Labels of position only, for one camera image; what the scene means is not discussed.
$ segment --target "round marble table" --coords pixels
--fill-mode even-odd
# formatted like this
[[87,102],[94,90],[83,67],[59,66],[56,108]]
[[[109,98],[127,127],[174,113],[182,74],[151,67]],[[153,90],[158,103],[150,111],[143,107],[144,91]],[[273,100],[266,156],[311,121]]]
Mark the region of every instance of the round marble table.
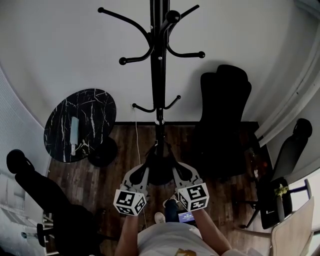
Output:
[[[51,113],[44,129],[44,145],[49,155],[71,163],[86,158],[108,140],[116,120],[114,99],[101,89],[85,89],[64,99]],[[71,155],[71,119],[79,119],[78,145]]]

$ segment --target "person's right arm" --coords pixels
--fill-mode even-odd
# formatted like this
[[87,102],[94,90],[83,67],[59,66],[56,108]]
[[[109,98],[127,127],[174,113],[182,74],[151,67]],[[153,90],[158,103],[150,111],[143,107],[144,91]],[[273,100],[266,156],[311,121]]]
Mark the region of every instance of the person's right arm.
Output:
[[232,249],[228,240],[220,232],[204,209],[195,210],[192,214],[202,236],[202,240],[217,254],[222,255]]

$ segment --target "white pipe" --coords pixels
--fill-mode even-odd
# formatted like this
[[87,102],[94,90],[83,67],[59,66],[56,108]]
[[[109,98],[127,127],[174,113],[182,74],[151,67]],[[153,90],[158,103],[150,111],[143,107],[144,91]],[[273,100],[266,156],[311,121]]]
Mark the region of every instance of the white pipe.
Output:
[[300,101],[293,107],[293,109],[283,118],[283,120],[280,123],[278,123],[278,125],[274,129],[272,129],[270,133],[268,133],[262,140],[259,141],[260,147],[267,144],[276,135],[278,135],[285,127],[287,127],[287,125],[289,125],[297,117],[297,115],[305,108],[305,106],[316,94],[319,88],[320,88],[320,72],[318,72],[312,85],[305,92],[305,94],[302,96]]
[[301,90],[308,80],[310,74],[314,70],[315,64],[320,56],[320,24],[318,25],[315,39],[312,44],[308,59],[305,62],[298,78],[295,80],[293,86],[286,94],[284,100],[278,105],[278,107],[272,112],[272,114],[263,122],[263,124],[255,131],[255,136],[260,138],[264,133],[270,129],[270,127],[281,117],[281,115],[287,110],[290,104],[298,96],[297,92]]

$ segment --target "white shoe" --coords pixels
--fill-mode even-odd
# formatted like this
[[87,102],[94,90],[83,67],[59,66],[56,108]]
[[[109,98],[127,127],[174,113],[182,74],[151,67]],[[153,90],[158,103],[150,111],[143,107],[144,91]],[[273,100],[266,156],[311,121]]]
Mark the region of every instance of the white shoe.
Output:
[[171,200],[171,199],[175,200],[176,203],[179,203],[179,200],[178,200],[178,198],[177,198],[177,193],[174,193],[169,199],[163,201],[163,203],[162,203],[163,208],[166,208],[166,207],[165,207],[166,202],[167,202],[168,200]]
[[166,217],[162,212],[158,211],[154,215],[155,224],[166,223]]

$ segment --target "black chair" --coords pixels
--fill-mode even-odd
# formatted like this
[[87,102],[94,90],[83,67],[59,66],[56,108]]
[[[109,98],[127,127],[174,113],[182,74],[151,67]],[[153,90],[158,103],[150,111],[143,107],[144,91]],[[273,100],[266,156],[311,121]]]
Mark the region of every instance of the black chair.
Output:
[[251,92],[242,69],[220,65],[201,76],[202,117],[195,126],[195,165],[202,176],[228,178],[246,172],[239,127]]
[[292,213],[292,193],[307,190],[309,198],[311,197],[310,185],[307,180],[305,181],[305,186],[289,190],[283,194],[282,200],[275,194],[275,190],[279,189],[280,186],[288,186],[284,177],[293,172],[311,134],[311,123],[303,118],[298,119],[293,130],[293,135],[282,144],[274,169],[266,173],[259,181],[254,179],[258,201],[235,202],[250,204],[255,209],[249,223],[241,225],[241,228],[248,228],[259,212],[261,212],[263,229],[271,228],[282,222],[285,217]]
[[52,180],[35,171],[31,162],[18,149],[6,158],[9,171],[16,182],[47,213],[52,213],[53,228],[43,230],[37,225],[37,237],[45,246],[44,236],[54,235],[56,250],[64,256],[101,255],[100,243],[117,238],[98,234],[94,215],[81,205],[71,204],[61,188]]

